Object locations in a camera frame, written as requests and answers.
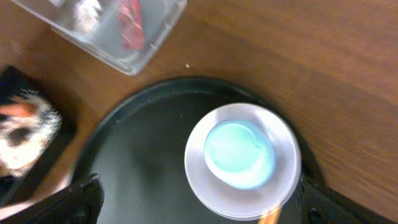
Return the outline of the red snack wrapper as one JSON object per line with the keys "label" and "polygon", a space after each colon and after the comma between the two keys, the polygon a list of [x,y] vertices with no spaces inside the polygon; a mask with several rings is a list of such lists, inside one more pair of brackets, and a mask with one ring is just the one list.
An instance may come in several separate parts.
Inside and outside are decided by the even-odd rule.
{"label": "red snack wrapper", "polygon": [[123,47],[142,50],[145,44],[142,11],[139,0],[122,0],[118,12]]}

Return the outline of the white tissue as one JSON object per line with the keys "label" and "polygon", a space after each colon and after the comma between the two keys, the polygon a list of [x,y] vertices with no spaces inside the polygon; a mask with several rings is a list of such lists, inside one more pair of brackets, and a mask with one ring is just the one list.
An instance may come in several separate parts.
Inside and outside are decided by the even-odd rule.
{"label": "white tissue", "polygon": [[74,28],[82,34],[89,34],[98,24],[102,7],[98,0],[83,0],[74,8]]}

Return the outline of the orange carrot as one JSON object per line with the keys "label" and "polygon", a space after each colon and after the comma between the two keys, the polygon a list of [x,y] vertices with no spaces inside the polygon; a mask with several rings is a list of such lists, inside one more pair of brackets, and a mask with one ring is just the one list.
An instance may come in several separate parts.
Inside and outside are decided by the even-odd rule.
{"label": "orange carrot", "polygon": [[36,111],[36,105],[30,103],[1,105],[1,114],[5,116],[30,117],[33,116]]}

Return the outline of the wooden chopstick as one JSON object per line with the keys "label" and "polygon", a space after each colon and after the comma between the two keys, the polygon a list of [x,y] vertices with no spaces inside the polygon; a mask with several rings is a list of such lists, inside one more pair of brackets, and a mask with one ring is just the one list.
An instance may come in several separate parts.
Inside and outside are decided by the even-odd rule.
{"label": "wooden chopstick", "polygon": [[282,208],[275,208],[263,214],[257,224],[277,224]]}

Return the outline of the brown food scrap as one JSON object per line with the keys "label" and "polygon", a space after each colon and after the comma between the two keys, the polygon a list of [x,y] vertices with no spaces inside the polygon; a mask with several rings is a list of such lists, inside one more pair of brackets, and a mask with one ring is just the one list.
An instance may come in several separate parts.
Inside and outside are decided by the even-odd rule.
{"label": "brown food scrap", "polygon": [[31,129],[27,127],[16,128],[6,135],[7,145],[17,147],[29,139]]}

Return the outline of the white bowl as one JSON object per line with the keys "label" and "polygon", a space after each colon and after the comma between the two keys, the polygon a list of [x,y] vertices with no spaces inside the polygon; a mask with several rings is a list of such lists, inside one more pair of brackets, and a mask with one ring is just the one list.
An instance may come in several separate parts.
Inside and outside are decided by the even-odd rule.
{"label": "white bowl", "polygon": [[[258,188],[236,189],[217,178],[206,165],[203,146],[208,133],[230,120],[249,121],[271,140],[275,170]],[[185,148],[185,173],[193,193],[214,213],[232,220],[256,220],[283,207],[295,192],[301,168],[300,147],[291,128],[271,110],[250,103],[232,103],[206,114],[195,125]]]}

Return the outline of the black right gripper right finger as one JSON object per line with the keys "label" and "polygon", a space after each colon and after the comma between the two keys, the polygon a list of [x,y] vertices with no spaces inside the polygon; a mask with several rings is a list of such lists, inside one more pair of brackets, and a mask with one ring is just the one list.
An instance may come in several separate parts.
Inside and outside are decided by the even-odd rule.
{"label": "black right gripper right finger", "polygon": [[301,222],[339,224],[394,224],[324,184],[304,177],[297,191]]}

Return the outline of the light blue cup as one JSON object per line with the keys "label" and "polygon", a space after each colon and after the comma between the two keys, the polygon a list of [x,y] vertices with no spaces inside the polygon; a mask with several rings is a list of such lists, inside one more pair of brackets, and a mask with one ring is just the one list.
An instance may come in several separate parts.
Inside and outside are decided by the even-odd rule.
{"label": "light blue cup", "polygon": [[264,185],[276,166],[271,140],[249,121],[217,124],[205,139],[203,153],[212,174],[240,190]]}

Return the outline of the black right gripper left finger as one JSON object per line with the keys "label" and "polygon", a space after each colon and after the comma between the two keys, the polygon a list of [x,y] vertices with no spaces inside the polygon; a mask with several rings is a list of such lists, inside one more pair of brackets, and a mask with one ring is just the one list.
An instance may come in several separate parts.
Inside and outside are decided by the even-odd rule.
{"label": "black right gripper left finger", "polygon": [[104,203],[97,174],[91,174],[52,196],[1,220],[1,224],[96,223]]}

